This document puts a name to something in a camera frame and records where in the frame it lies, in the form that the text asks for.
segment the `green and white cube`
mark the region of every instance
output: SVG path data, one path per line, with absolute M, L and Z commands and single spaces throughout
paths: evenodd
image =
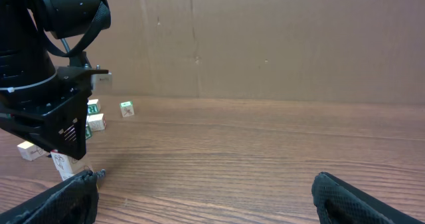
M 92 137 L 92 130 L 90 129 L 90 126 L 88 125 L 88 118 L 86 119 L 86 140 Z
M 100 112 L 100 102 L 98 99 L 89 100 L 87 103 L 87 114 L 98 114 Z
M 127 101 L 120 104 L 121 113 L 123 117 L 134 115 L 133 102 Z

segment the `table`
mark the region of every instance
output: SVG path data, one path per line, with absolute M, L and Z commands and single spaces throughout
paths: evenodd
M 423 106 L 99 96 L 106 169 L 97 223 L 318 223 L 311 185 L 328 171 L 425 221 Z M 135 116 L 122 118 L 131 100 Z M 60 182 L 0 132 L 0 212 Z

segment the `small cube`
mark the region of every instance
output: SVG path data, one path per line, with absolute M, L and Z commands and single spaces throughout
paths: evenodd
M 87 103 L 87 114 L 98 114 L 100 112 L 100 102 L 98 99 L 89 100 Z
M 121 113 L 123 117 L 134 115 L 134 108 L 133 108 L 132 101 L 121 103 L 120 108 L 121 108 Z
M 44 151 L 42 148 L 28 141 L 19 144 L 18 150 L 21 153 L 22 158 L 29 161 L 36 160 L 37 158 L 46 154 L 46 151 Z
M 87 155 L 82 157 L 80 160 L 76 160 L 75 158 L 71 158 L 65 154 L 58 153 L 56 150 L 51 151 L 50 154 L 52 155 L 54 165 L 58 171 L 76 173 L 76 171 L 80 170 L 84 166 L 91 166 Z
M 90 129 L 90 126 L 88 125 L 88 119 L 89 119 L 89 116 L 87 116 L 87 119 L 86 119 L 86 140 L 92 137 L 92 130 Z
M 88 118 L 88 125 L 92 132 L 104 130 L 106 128 L 104 114 L 90 115 Z
M 65 171 L 59 171 L 59 174 L 60 174 L 60 177 L 62 178 L 62 181 L 65 181 L 68 178 L 71 178 L 74 175 L 79 174 L 81 171 L 84 171 L 84 170 L 92 170 L 92 171 L 94 171 L 93 170 L 93 167 L 91 165 L 84 165 L 84 167 L 76 170 L 74 173 L 67 173 Z

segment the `black object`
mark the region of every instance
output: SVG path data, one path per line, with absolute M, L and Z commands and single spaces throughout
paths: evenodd
M 91 69 L 84 49 L 110 25 L 107 0 L 0 0 L 0 128 L 82 158 L 91 75 L 108 73 Z M 57 39 L 84 35 L 64 53 L 44 31 Z M 70 58 L 70 66 L 56 69 L 47 51 Z
M 98 178 L 104 171 L 82 171 L 34 198 L 0 214 L 0 223 L 94 223 L 98 208 Z
M 315 177 L 311 192 L 322 224 L 423 223 L 326 172 Z

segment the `beige wall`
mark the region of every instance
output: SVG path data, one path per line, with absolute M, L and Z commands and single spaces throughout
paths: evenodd
M 108 1 L 114 92 L 425 103 L 425 0 Z

